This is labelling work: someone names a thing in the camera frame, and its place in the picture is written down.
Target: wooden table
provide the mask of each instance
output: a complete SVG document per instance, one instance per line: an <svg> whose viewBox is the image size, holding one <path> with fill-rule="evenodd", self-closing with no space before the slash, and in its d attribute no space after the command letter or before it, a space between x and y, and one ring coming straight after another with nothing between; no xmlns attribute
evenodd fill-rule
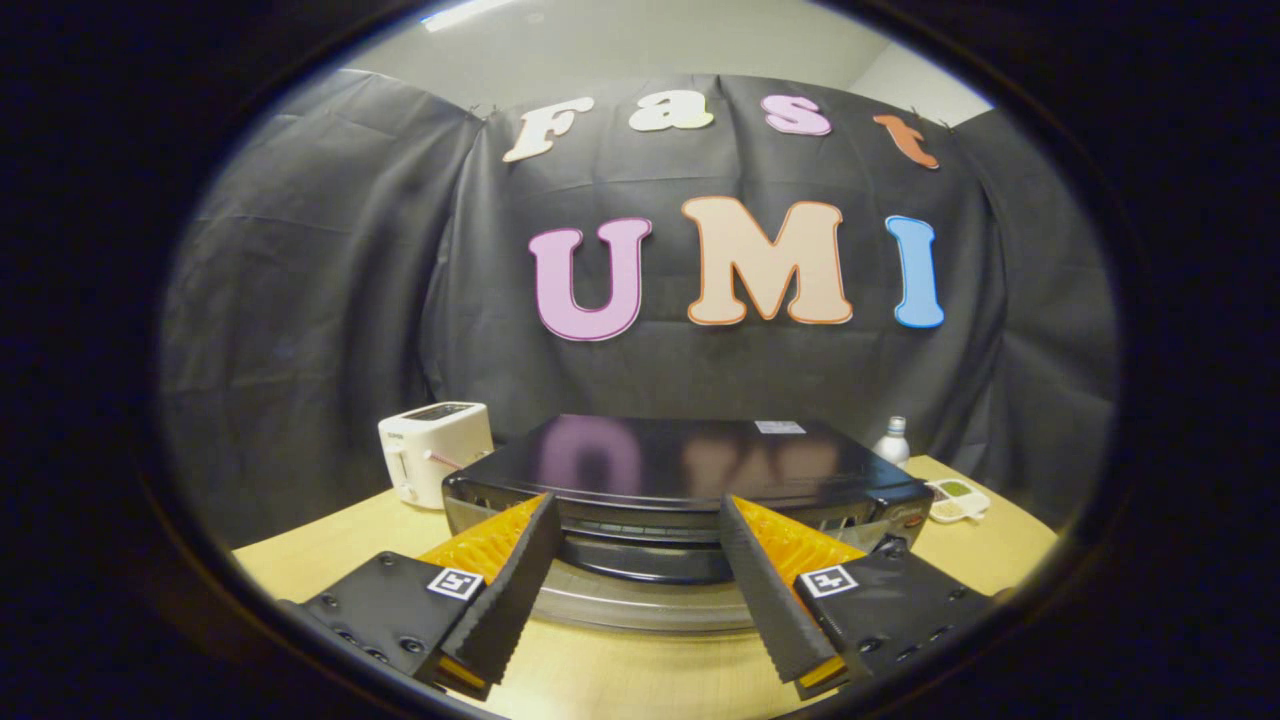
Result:
<svg viewBox="0 0 1280 720"><path fill-rule="evenodd" d="M913 457L906 470L925 480L964 478L927 456ZM1057 538L1018 506L983 491L991 509L980 523L928 520L913 552L975 591L993 594L1021 582ZM379 551L416 557L448 537L443 511L412 507L388 489L234 555L268 594L302 602ZM536 618L525 626L506 679L489 700L461 700L515 720L727 720L773 717L805 705L790 684L778 680L754 632L646 635Z"/></svg>

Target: black curtain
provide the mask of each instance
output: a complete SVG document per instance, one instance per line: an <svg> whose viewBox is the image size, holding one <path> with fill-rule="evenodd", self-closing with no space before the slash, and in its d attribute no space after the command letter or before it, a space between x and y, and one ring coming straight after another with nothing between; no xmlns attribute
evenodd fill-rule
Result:
<svg viewBox="0 0 1280 720"><path fill-rule="evenodd" d="M696 90L714 122L636 132L636 100ZM520 115L480 122L396 81L343 70L282 108L197 215L165 314L164 396L179 471L241 546L385 489L375 425L434 400L490 407L499 442L558 413L809 419L865 445L890 415L927 452L1051 525L1083 500L1116 393L1115 309L1094 231L998 111L945 128L815 86L681 76L584 88L550 151L503 163ZM826 137L764 122L803 95ZM874 115L922 133L937 170ZM852 318L806 325L749 302L703 327L696 228L684 201L742 201L771 238L801 200L835 205ZM908 328L888 215L928 222L946 320ZM579 305L609 299L604 222L643 217L643 305L604 342L543 327L535 234L572 227ZM795 284L786 302L794 297ZM736 295L746 301L741 283Z"/></svg>

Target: ceiling light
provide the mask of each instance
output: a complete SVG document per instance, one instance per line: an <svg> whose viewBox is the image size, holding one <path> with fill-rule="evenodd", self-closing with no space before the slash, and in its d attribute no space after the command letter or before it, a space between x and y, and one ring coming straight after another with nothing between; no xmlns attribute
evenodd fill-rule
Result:
<svg viewBox="0 0 1280 720"><path fill-rule="evenodd" d="M422 27L425 27L428 32L453 27L470 17L479 15L485 10L492 10L499 5L506 5L507 3L511 3L511 0L471 0L470 3L454 5L448 10L440 10L434 15L422 18Z"/></svg>

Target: blue letter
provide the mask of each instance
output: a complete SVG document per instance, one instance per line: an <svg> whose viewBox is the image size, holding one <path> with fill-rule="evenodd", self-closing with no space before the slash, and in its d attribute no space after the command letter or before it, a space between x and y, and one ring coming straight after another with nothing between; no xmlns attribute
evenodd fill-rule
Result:
<svg viewBox="0 0 1280 720"><path fill-rule="evenodd" d="M884 218L884 228L897 238L897 254L902 260L902 302L893 316L909 328L941 325L943 315L933 279L933 228L924 220L902 215Z"/></svg>

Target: letter m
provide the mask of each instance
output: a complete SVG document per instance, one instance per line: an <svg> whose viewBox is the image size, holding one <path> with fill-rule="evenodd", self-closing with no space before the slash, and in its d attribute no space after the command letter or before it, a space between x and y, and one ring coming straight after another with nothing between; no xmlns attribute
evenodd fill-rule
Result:
<svg viewBox="0 0 1280 720"><path fill-rule="evenodd" d="M796 202L773 242L733 197L694 197L681 211L698 224L703 254L703 291L689 306L690 320L731 325L746 316L746 305L733 296L735 272L765 320L778 314L792 275L796 297L787 305L792 320L836 324L852 316L840 278L836 227L842 218L835 206Z"/></svg>

